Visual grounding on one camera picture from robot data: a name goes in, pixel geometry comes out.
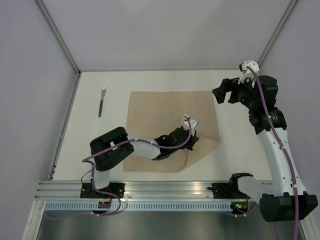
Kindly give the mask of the beige cloth napkin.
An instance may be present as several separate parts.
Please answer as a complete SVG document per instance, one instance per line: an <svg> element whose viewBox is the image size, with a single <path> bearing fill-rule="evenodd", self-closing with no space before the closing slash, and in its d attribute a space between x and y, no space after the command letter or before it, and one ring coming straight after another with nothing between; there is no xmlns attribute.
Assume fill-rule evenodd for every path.
<svg viewBox="0 0 320 240"><path fill-rule="evenodd" d="M211 91L148 92L130 94L125 130L152 140L183 126L184 115L199 121L199 138L192 150L182 149L163 160L130 155L123 162L125 172L177 173L213 151L221 142L214 96Z"/></svg>

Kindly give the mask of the fork with teal handle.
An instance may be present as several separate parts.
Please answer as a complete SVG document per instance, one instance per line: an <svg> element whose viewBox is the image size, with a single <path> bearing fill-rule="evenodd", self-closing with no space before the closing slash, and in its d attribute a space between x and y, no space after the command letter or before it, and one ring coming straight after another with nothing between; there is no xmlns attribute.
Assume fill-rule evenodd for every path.
<svg viewBox="0 0 320 240"><path fill-rule="evenodd" d="M102 86L100 103L99 103L99 111L98 111L98 117L99 118L102 116L103 104L104 104L104 98L105 98L105 95L106 95L106 90L107 90L106 86Z"/></svg>

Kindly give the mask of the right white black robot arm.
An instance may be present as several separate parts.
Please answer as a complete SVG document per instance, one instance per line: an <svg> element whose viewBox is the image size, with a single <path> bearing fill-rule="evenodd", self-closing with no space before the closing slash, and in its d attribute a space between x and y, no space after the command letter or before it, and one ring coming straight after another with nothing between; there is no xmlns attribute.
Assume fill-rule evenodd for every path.
<svg viewBox="0 0 320 240"><path fill-rule="evenodd" d="M212 90L218 104L230 93L230 104L241 103L248 108L249 122L263 146L272 179L272 187L267 187L250 173L234 173L229 179L228 192L233 198L247 195L254 200L266 222L303 220L318 206L318 199L308 194L295 167L287 123L275 106L277 80L261 75L259 81L240 83L238 77L225 78Z"/></svg>

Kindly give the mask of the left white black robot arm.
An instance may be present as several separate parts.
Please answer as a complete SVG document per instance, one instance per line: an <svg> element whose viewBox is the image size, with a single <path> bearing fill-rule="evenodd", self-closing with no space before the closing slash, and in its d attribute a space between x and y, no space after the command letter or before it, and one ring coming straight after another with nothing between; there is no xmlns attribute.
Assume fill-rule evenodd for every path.
<svg viewBox="0 0 320 240"><path fill-rule="evenodd" d="M117 127L89 144L94 160L91 191L98 198L106 197L109 193L110 170L131 155L161 161L179 150L192 151L198 140L196 130L183 126L150 141L135 138L127 134L124 127Z"/></svg>

